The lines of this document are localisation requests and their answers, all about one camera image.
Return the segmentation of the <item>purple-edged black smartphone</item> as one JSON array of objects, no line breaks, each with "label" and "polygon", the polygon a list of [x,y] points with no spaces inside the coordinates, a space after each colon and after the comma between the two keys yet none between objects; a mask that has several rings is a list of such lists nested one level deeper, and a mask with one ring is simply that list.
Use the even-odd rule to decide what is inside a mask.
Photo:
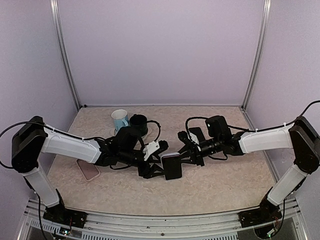
[{"label": "purple-edged black smartphone", "polygon": [[167,181],[182,177],[182,164],[177,156],[163,157],[161,163],[164,170],[164,178]]}]

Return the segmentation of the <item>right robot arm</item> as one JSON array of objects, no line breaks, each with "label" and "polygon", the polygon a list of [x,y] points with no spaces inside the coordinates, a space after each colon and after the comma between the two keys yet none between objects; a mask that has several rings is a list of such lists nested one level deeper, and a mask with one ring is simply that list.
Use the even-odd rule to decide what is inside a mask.
[{"label": "right robot arm", "polygon": [[226,161],[229,156],[293,150],[292,165],[267,192],[255,212],[260,222],[268,221],[275,214],[275,208],[319,168],[320,135],[303,116],[290,123],[265,129],[239,128],[235,134],[231,132],[233,127],[227,124],[222,115],[206,117],[204,121],[209,139],[204,138],[200,128],[186,127],[178,133],[179,140],[184,143],[183,148],[160,156],[166,180],[181,178],[183,164],[203,166],[206,157],[213,159],[217,153],[223,153],[221,160]]}]

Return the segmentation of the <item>pink phone case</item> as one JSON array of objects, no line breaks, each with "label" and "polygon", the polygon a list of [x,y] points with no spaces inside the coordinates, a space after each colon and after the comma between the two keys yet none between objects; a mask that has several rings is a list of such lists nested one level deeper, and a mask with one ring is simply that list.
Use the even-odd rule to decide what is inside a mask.
[{"label": "pink phone case", "polygon": [[100,170],[92,163],[77,159],[76,164],[87,182],[95,180],[101,174]]}]

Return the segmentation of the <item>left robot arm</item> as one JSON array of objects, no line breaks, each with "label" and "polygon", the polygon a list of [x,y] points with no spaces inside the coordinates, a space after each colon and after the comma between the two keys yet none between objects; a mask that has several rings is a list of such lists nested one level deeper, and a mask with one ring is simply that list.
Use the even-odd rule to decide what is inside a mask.
[{"label": "left robot arm", "polygon": [[133,127],[121,128],[107,139],[85,138],[53,128],[40,116],[21,122],[22,128],[12,137],[12,168],[22,174],[37,193],[50,214],[63,223],[70,218],[60,193],[54,189],[38,162],[41,153],[50,153],[83,160],[99,167],[136,167],[143,178],[150,178],[162,168],[157,164],[160,154],[169,147],[165,140],[144,143],[140,132]]}]

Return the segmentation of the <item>white phone case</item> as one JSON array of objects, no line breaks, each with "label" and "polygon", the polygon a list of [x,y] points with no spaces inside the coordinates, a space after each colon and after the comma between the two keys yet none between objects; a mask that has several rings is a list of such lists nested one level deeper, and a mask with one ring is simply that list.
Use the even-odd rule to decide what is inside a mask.
[{"label": "white phone case", "polygon": [[205,141],[205,136],[200,127],[189,128],[190,140],[195,144],[200,144]]}]

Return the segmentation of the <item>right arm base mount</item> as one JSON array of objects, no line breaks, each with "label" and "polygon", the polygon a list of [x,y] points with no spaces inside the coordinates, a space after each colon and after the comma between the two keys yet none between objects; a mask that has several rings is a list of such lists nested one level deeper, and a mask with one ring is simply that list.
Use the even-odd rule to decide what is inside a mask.
[{"label": "right arm base mount", "polygon": [[260,225],[275,221],[282,218],[279,208],[259,207],[256,209],[241,211],[238,213],[239,221],[242,228]]}]

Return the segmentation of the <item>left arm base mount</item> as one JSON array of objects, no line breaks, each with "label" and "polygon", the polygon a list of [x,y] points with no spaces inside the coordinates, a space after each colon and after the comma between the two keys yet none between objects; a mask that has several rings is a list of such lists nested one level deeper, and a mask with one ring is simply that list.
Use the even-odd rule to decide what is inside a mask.
[{"label": "left arm base mount", "polygon": [[58,207],[46,208],[43,214],[45,220],[81,229],[85,226],[87,216],[83,211]]}]

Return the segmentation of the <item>lavender phone case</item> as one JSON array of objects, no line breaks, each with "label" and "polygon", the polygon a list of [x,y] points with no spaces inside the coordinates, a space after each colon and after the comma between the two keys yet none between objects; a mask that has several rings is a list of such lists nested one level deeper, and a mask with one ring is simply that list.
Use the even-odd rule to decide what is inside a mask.
[{"label": "lavender phone case", "polygon": [[164,153],[161,155],[160,159],[167,159],[167,158],[174,158],[174,157],[179,157],[180,153],[178,152],[171,152],[171,153]]}]

